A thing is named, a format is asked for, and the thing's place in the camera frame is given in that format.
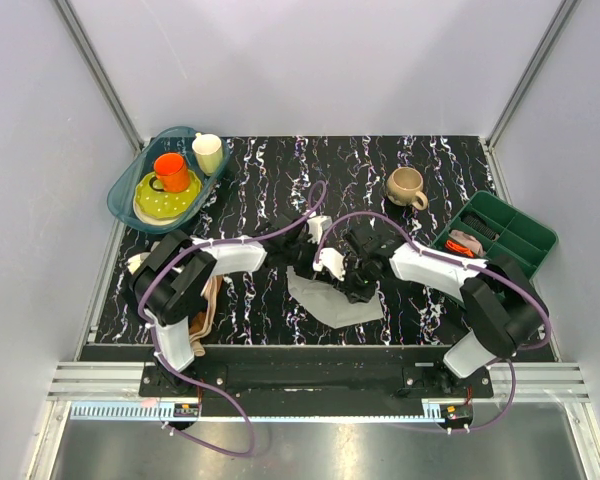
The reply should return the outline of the grey underwear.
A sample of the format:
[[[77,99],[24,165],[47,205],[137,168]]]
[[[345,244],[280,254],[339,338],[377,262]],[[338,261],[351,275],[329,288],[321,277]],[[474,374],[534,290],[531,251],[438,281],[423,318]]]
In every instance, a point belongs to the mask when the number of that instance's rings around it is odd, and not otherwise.
[[[296,300],[317,321],[333,329],[344,328],[383,317],[379,294],[368,303],[350,303],[347,297],[330,284],[298,276],[287,268],[287,288]]]

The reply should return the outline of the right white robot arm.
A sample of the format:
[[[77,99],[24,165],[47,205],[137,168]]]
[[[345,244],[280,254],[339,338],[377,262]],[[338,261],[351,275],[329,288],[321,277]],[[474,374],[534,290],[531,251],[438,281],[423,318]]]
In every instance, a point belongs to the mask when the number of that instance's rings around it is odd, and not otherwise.
[[[479,369],[515,356],[548,319],[545,303],[507,255],[462,258],[366,227],[352,227],[343,238],[353,253],[342,282],[350,302],[368,301],[376,284],[389,278],[438,290],[464,309],[469,332],[436,362],[432,374],[443,395],[460,394]]]

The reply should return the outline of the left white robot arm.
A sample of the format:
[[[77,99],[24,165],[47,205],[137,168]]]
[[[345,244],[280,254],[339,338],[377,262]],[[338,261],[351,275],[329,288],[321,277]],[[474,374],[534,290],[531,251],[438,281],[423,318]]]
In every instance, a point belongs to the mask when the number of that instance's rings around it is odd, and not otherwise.
[[[253,237],[199,239],[175,230],[151,251],[131,257],[123,298],[130,317],[150,329],[159,357],[168,363],[161,384],[176,396],[194,388],[190,366],[203,355],[199,340],[211,330],[226,275],[286,266],[311,274],[316,248],[310,222],[285,217]]]

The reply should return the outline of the orange black rolled underwear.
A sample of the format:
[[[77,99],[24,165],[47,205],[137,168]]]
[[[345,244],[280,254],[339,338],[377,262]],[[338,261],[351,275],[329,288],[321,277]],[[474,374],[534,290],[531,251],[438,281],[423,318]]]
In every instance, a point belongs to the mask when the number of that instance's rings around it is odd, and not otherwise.
[[[465,245],[455,242],[454,240],[448,239],[444,247],[446,250],[451,252],[454,255],[462,256],[465,258],[475,258],[476,254]]]

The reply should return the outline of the pinkish beige rolled underwear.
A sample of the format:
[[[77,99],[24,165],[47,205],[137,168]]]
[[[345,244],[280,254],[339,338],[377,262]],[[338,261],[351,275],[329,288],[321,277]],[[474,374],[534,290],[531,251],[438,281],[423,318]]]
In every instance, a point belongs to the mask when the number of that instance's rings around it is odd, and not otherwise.
[[[482,246],[481,242],[473,235],[468,234],[461,230],[452,230],[449,233],[449,238],[454,240],[457,243],[465,245],[470,248],[478,257],[483,257],[485,255],[485,249]]]

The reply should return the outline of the black white striped rolled underwear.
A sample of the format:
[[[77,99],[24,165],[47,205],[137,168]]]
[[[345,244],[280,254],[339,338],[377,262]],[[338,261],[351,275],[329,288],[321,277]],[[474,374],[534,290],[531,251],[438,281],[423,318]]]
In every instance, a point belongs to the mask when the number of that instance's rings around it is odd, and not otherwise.
[[[461,216],[461,221],[491,242],[497,241],[501,236],[502,230],[500,228],[493,227],[485,218],[475,212],[464,213]]]

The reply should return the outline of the beige ceramic mug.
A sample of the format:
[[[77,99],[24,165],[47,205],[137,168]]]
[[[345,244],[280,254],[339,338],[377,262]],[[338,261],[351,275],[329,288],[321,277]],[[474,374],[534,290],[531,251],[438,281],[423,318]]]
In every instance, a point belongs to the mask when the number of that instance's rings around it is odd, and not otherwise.
[[[423,177],[416,169],[399,167],[386,181],[386,196],[394,205],[425,210],[429,200],[423,188]]]

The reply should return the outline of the beige tan garment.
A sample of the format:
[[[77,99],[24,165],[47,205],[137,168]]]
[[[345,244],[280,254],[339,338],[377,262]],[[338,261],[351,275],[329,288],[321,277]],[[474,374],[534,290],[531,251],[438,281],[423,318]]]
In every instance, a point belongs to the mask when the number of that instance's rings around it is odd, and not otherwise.
[[[189,322],[189,343],[195,358],[205,355],[201,340],[211,333],[218,304],[217,297],[222,284],[222,276],[214,276],[207,281],[202,291],[206,306]]]

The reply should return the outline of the cream yellow cup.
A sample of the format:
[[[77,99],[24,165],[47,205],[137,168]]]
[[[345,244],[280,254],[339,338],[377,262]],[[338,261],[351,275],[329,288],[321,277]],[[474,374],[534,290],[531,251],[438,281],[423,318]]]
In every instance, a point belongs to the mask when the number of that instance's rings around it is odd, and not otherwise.
[[[223,143],[220,137],[210,133],[198,132],[192,142],[192,150],[200,169],[207,175],[213,175],[222,163]]]

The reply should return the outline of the yellow green dotted plate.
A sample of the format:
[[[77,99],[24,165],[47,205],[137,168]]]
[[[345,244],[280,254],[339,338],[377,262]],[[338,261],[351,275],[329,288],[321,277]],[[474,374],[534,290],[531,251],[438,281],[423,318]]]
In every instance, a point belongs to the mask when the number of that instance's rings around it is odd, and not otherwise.
[[[161,190],[161,183],[149,173],[135,187],[133,210],[143,222],[166,226],[178,220],[193,205],[202,190],[202,182],[189,169],[189,186],[182,192],[169,193]]]

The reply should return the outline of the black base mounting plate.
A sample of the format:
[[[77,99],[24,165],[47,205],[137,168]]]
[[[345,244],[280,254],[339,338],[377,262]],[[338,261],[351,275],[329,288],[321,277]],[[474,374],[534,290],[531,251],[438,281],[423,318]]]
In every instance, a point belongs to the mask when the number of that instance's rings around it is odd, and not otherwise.
[[[222,346],[207,347],[186,375],[218,387],[201,393],[207,417],[236,411],[259,417],[401,417],[423,411],[424,400],[490,399],[486,369],[464,380],[444,370],[440,346]]]

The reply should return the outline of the orange cup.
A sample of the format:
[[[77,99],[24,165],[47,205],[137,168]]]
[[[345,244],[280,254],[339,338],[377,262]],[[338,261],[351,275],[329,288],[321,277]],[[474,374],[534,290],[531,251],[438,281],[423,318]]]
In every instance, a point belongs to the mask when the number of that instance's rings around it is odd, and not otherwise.
[[[154,177],[150,186],[158,192],[180,193],[190,186],[190,177],[184,157],[178,153],[165,153],[153,165]]]

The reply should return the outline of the light grey garment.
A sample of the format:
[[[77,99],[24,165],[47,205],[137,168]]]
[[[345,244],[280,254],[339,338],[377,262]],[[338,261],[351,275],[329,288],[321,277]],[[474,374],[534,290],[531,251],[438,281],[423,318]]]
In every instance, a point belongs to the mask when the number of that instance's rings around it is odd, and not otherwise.
[[[134,275],[141,266],[147,261],[153,251],[159,245],[159,241],[155,241],[148,251],[140,252],[135,255],[132,255],[126,260],[126,269],[130,275]]]

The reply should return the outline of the green plastic divided organizer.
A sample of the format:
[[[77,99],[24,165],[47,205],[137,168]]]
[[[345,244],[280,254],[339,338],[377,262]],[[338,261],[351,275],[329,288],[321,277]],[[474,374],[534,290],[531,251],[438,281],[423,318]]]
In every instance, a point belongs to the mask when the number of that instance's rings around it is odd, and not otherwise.
[[[497,241],[491,242],[461,221],[464,213],[475,212],[495,228],[502,230]],[[447,223],[431,247],[450,253],[444,244],[452,230],[461,230],[475,236],[485,249],[483,258],[511,256],[528,279],[532,279],[558,243],[555,231],[526,213],[487,191],[478,191]]]

